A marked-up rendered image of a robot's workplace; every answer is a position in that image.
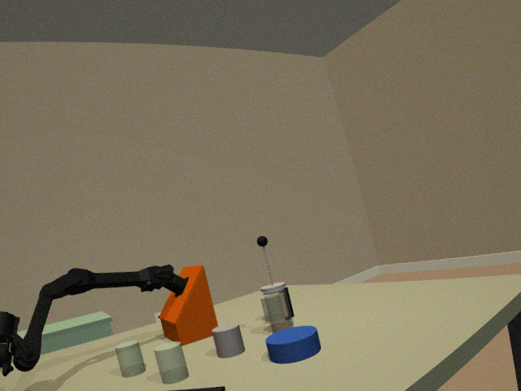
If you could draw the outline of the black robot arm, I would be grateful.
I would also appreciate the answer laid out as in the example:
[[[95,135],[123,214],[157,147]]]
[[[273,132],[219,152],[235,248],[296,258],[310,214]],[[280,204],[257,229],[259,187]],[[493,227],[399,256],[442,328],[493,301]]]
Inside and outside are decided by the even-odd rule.
[[[82,294],[94,288],[133,286],[140,287],[141,292],[151,292],[163,286],[174,292],[174,296],[177,297],[184,293],[189,277],[183,279],[173,271],[171,265],[150,266],[143,270],[122,273],[93,273],[89,270],[72,268],[64,276],[42,287],[24,339],[17,334],[20,318],[0,311],[0,367],[3,376],[7,376],[14,370],[11,365],[12,354],[14,365],[20,371],[30,371],[37,364],[41,356],[42,331],[54,299],[68,294],[72,296]]]

